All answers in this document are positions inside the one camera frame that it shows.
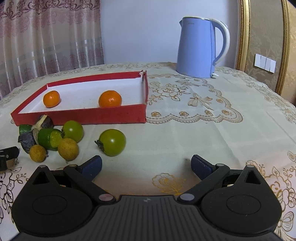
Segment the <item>yellow-brown longan fruit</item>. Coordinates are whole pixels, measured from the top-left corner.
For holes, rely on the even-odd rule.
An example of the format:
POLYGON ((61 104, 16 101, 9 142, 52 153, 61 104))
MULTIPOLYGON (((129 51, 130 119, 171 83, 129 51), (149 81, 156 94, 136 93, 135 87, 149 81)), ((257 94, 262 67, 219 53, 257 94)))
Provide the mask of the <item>yellow-brown longan fruit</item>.
POLYGON ((47 157, 47 151, 41 145, 33 145, 29 150, 29 155, 32 161, 41 163, 47 157))
POLYGON ((67 162, 73 161, 79 155, 79 147, 71 138, 64 138, 58 145, 59 155, 67 162))

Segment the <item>small green cucumber piece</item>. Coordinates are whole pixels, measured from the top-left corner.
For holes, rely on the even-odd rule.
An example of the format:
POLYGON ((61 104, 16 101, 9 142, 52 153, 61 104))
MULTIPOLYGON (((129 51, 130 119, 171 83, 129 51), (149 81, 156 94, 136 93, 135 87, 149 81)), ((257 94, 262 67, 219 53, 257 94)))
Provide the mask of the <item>small green cucumber piece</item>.
POLYGON ((27 125, 27 124, 21 124, 18 127, 19 135, 22 133, 29 132, 32 129, 32 125, 27 125))

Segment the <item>green tomato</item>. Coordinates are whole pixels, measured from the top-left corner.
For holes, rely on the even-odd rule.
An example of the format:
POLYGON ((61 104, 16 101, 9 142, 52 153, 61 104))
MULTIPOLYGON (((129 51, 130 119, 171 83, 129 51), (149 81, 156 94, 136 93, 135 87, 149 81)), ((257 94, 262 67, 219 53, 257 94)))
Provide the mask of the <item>green tomato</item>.
POLYGON ((125 149, 126 137, 117 129, 108 129, 102 132, 99 139, 94 142, 104 154, 113 157, 125 149))
POLYGON ((74 120, 67 121, 62 127, 62 137, 71 138, 75 142, 80 142, 84 136, 84 130, 80 123, 74 120))

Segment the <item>cream embroidered tablecloth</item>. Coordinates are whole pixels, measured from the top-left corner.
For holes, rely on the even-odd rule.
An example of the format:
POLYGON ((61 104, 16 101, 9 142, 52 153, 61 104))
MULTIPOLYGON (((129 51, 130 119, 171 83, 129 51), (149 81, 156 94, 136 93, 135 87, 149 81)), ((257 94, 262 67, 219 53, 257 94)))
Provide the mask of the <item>cream embroidered tablecloth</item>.
POLYGON ((180 75, 173 63, 115 64, 33 79, 1 101, 1 148, 18 144, 11 112, 46 83, 93 74, 147 72, 144 124, 115 125, 126 136, 117 157, 102 156, 95 183, 114 196, 178 196, 198 183, 195 154, 233 169, 254 165, 282 208, 275 233, 295 240, 295 107, 264 83, 228 67, 217 77, 180 75))

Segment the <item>white wall switch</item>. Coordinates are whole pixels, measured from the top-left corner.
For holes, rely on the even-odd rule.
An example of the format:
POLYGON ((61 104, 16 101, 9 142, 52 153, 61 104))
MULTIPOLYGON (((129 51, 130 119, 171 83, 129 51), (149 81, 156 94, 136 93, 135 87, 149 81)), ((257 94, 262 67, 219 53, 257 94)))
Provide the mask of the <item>white wall switch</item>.
POLYGON ((254 66, 267 72, 275 73, 276 61, 256 53, 254 66))

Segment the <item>red shallow cardboard box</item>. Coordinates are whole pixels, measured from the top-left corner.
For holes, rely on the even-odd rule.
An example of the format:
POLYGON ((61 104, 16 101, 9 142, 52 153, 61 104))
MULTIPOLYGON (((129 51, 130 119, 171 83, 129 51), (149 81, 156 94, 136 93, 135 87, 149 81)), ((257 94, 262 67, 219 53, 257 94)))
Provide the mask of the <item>red shallow cardboard box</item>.
POLYGON ((12 113, 15 125, 33 125, 38 118, 48 115, 54 125, 62 126, 70 120, 82 125, 145 123, 148 96, 147 73, 116 72, 75 77, 47 83, 31 94, 12 113), (46 108, 43 97, 56 90, 61 101, 46 108), (115 90, 122 97, 122 105, 100 108, 98 99, 107 90, 115 90))

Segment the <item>orange mandarin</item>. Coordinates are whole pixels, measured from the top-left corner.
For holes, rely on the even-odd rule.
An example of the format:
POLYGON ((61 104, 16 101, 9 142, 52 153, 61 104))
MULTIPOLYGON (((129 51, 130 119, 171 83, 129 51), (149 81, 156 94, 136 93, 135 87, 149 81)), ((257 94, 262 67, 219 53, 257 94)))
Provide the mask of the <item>orange mandarin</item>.
POLYGON ((46 93, 43 97, 43 104, 46 108, 53 108, 57 106, 61 101, 59 92, 56 90, 46 93))
POLYGON ((122 104, 122 97, 115 90, 107 90, 100 95, 98 104, 100 108, 118 107, 122 104))

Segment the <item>light blue electric kettle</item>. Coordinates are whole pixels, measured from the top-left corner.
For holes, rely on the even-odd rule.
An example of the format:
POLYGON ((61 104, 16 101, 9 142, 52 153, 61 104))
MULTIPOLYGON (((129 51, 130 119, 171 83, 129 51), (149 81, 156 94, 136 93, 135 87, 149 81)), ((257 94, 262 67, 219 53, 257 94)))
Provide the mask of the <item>light blue electric kettle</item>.
POLYGON ((227 25, 216 19, 185 16, 180 20, 180 26, 176 71, 196 78, 216 76, 215 66, 225 57, 230 47, 227 25), (218 55, 216 30, 219 30, 223 37, 223 46, 218 55))

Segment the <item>gold framed headboard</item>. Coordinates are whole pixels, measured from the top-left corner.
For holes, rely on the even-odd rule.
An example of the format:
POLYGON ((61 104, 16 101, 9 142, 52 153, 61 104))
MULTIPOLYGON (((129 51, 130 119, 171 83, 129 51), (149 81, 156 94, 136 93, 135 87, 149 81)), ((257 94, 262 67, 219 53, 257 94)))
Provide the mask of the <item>gold framed headboard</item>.
POLYGON ((295 1, 239 1, 236 69, 295 104, 295 1), (275 72, 255 66, 255 55, 275 61, 275 72))

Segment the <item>pink patterned curtain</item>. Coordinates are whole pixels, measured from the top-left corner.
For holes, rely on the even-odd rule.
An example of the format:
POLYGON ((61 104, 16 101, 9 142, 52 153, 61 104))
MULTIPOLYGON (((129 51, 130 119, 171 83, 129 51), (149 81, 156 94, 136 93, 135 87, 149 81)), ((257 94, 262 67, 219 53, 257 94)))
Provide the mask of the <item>pink patterned curtain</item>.
POLYGON ((1 98, 31 79, 103 63, 100 1, 1 1, 1 98))

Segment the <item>purple eggplant piece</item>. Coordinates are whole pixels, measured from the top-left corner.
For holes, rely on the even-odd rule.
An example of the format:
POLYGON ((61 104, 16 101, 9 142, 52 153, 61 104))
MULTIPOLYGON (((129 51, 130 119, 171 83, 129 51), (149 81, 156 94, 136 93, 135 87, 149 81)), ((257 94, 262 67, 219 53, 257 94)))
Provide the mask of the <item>purple eggplant piece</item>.
POLYGON ((33 129, 41 130, 43 128, 53 128, 53 127, 54 127, 54 124, 52 119, 48 115, 43 114, 42 116, 39 117, 37 122, 34 125, 32 125, 31 130, 33 129))
POLYGON ((34 128, 31 131, 22 133, 18 137, 18 142, 21 144, 23 150, 29 154, 30 148, 38 144, 39 130, 34 128))

